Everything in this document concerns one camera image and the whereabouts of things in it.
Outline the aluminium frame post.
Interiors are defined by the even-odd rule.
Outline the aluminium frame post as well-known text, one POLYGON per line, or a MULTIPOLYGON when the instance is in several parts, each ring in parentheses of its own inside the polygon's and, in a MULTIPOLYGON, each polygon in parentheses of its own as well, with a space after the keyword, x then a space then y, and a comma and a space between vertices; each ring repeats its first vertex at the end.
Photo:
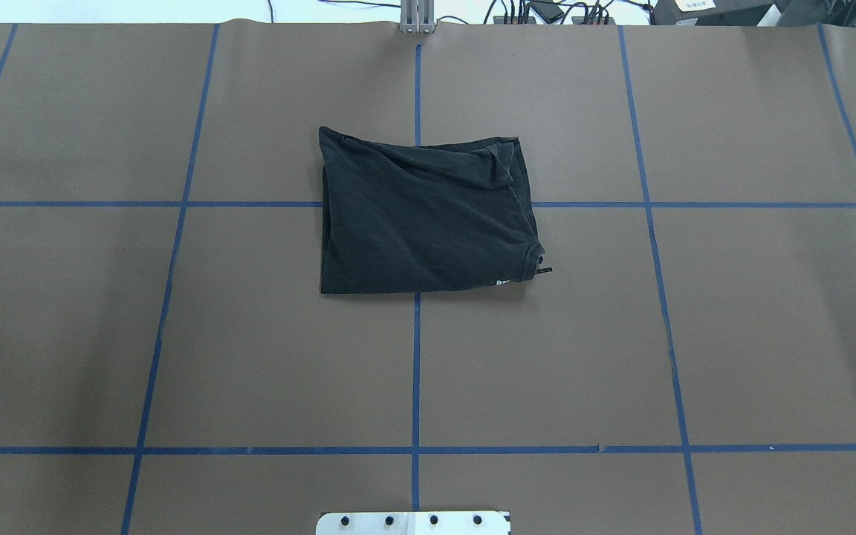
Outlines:
POLYGON ((400 15, 402 34, 435 32, 437 17, 434 0, 401 0, 400 15))

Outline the black graphic t-shirt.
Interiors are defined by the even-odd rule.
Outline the black graphic t-shirt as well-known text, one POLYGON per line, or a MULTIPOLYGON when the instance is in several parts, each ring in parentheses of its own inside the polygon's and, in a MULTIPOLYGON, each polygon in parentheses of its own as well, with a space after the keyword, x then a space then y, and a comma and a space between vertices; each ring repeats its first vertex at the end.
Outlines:
POLYGON ((318 131, 320 292, 430 294, 551 271, 521 142, 399 146, 318 131))

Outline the black box device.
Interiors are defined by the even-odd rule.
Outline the black box device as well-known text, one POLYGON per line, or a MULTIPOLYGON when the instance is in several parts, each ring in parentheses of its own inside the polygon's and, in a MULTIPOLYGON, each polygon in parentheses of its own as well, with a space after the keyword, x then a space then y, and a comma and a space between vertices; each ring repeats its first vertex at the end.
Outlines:
POLYGON ((652 26, 758 26, 774 1, 656 1, 652 26))

